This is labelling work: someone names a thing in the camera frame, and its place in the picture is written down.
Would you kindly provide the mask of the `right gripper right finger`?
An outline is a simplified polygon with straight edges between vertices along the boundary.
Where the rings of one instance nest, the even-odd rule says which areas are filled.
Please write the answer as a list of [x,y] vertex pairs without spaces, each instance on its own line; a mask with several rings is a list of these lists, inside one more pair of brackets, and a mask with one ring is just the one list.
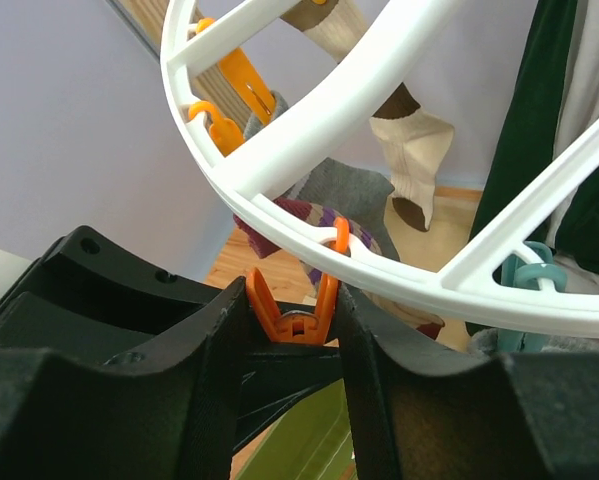
[[461,353],[353,287],[335,323],[359,478],[599,479],[599,353]]

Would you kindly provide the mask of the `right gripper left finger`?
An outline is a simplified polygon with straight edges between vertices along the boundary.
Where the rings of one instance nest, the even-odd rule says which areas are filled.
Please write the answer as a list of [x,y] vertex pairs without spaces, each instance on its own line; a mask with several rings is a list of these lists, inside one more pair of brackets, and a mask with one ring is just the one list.
[[228,478],[246,312],[236,280],[98,359],[0,345],[0,479]]

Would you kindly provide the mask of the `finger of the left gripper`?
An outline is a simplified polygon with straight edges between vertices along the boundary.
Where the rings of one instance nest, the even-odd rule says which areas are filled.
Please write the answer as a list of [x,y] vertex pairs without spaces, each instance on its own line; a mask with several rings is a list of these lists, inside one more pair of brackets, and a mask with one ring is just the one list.
[[[232,282],[236,280],[245,287],[243,278]],[[170,274],[82,226],[56,241],[2,295],[0,345],[51,348],[98,359],[160,335],[226,288]],[[247,300],[233,451],[341,376],[333,348],[285,344],[250,348],[251,319]]]

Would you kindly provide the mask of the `orange clip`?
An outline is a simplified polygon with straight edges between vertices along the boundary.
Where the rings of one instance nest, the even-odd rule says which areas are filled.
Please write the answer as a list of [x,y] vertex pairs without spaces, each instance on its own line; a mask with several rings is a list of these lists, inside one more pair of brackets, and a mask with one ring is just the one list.
[[264,344],[331,348],[328,336],[337,308],[342,281],[321,273],[312,303],[283,308],[257,267],[245,275],[245,295],[252,319],[249,323],[250,348]]

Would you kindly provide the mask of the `yellow-orange clothes clip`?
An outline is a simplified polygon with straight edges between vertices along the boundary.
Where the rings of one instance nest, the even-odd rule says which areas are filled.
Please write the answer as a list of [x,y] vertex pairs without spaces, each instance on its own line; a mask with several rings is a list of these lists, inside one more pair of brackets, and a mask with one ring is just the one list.
[[192,76],[192,85],[244,130],[254,115],[267,125],[276,100],[241,48],[236,48],[207,71]]

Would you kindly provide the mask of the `dark green sock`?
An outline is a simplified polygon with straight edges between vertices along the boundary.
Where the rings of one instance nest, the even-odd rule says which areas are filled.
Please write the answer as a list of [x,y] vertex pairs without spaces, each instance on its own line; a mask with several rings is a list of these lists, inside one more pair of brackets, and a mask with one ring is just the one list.
[[[472,236],[560,155],[554,154],[554,143],[578,2],[540,1],[536,6]],[[547,241],[550,217],[530,238],[550,247],[557,263]]]

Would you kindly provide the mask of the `grey striped sock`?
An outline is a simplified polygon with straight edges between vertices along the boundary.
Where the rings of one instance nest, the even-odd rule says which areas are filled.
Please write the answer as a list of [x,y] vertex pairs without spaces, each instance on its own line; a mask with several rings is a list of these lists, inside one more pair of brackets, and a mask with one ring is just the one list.
[[337,217],[372,252],[398,261],[399,253],[385,226],[390,182],[380,173],[325,158],[274,203],[313,226],[330,226]]

